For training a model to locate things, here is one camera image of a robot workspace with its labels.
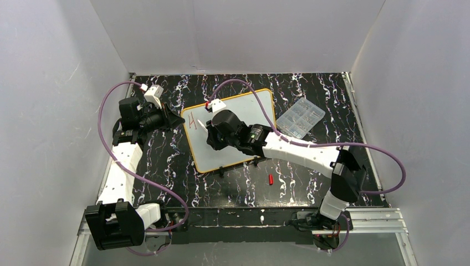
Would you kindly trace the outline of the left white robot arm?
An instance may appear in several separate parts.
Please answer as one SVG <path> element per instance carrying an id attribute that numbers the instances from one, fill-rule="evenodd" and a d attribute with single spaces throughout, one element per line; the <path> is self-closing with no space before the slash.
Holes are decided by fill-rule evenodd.
<path id="1" fill-rule="evenodd" d="M 112 130 L 113 162 L 108 177 L 97 203 L 85 210 L 99 250 L 141 245 L 147 229 L 173 224 L 162 200 L 134 207 L 132 189 L 148 135 L 155 130 L 169 131 L 185 121 L 155 96 L 147 96 L 144 103 L 136 97 L 120 100 L 119 111 Z"/>

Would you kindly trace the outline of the red whiteboard marker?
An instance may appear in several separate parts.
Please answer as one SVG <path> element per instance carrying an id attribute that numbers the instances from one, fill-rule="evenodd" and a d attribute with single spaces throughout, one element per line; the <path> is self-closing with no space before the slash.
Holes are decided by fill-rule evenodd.
<path id="1" fill-rule="evenodd" d="M 200 120 L 197 120 L 197 122 L 200 124 L 200 126 L 202 127 L 202 129 L 203 129 L 206 133 L 208 133 L 208 130 L 207 130 L 207 128 L 206 128 L 205 123 L 203 123 L 203 122 L 200 121 Z"/>

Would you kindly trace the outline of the yellow framed whiteboard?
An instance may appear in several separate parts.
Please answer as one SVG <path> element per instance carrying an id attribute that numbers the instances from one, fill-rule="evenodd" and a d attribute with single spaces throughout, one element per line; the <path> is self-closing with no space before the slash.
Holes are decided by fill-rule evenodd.
<path id="1" fill-rule="evenodd" d="M 269 126 L 276 121 L 269 89 L 191 106 L 181 117 L 199 173 L 263 157 Z"/>

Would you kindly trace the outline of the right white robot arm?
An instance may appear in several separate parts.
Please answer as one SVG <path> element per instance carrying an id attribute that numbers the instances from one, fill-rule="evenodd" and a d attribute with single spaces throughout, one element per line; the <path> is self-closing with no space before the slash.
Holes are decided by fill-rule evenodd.
<path id="1" fill-rule="evenodd" d="M 359 199 L 366 176 L 356 146 L 318 147 L 312 142 L 276 134 L 271 127 L 247 125 L 230 110 L 222 110 L 205 123 L 207 144 L 214 150 L 233 147 L 241 153 L 295 163 L 331 179 L 320 204 L 318 218 L 336 220 Z"/>

